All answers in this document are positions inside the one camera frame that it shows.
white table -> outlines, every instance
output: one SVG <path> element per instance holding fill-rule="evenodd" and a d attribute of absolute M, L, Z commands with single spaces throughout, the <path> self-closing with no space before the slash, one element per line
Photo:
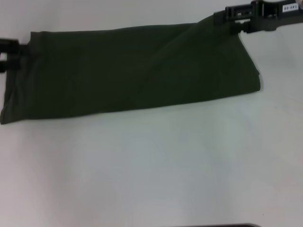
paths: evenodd
<path fill-rule="evenodd" d="M 245 3 L 4 0 L 0 36 L 197 22 Z M 0 226 L 302 226 L 303 25 L 241 38 L 258 93 L 1 126 Z"/>

black plastic clamp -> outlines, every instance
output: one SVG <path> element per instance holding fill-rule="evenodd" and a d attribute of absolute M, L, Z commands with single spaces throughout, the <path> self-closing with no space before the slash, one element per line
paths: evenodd
<path fill-rule="evenodd" d="M 280 26 L 303 23 L 303 9 L 296 0 L 254 0 L 247 5 L 226 7 L 224 11 L 214 13 L 215 26 L 225 23 L 230 23 L 231 34 L 275 31 Z"/>
<path fill-rule="evenodd" d="M 0 54 L 7 53 L 12 55 L 26 55 L 28 54 L 28 46 L 20 45 L 18 40 L 0 39 Z M 0 61 L 0 73 L 7 70 L 19 70 L 20 59 Z"/>

olive green fabric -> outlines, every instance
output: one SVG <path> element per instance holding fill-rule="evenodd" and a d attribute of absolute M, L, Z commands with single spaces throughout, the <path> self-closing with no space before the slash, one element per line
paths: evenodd
<path fill-rule="evenodd" d="M 1 124 L 208 101 L 260 90 L 229 25 L 31 33 L 22 70 L 7 73 Z"/>

white label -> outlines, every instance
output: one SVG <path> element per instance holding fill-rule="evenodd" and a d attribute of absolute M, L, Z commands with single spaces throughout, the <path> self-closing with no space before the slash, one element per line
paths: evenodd
<path fill-rule="evenodd" d="M 299 10 L 299 4 L 293 3 L 283 6 L 283 13 Z"/>

white background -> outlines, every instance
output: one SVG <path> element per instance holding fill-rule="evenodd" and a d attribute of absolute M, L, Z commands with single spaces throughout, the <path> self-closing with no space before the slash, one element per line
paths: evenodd
<path fill-rule="evenodd" d="M 2 0 L 0 36 L 197 22 L 247 2 Z M 303 25 L 241 38 L 255 94 L 0 126 L 0 226 L 302 226 Z"/>

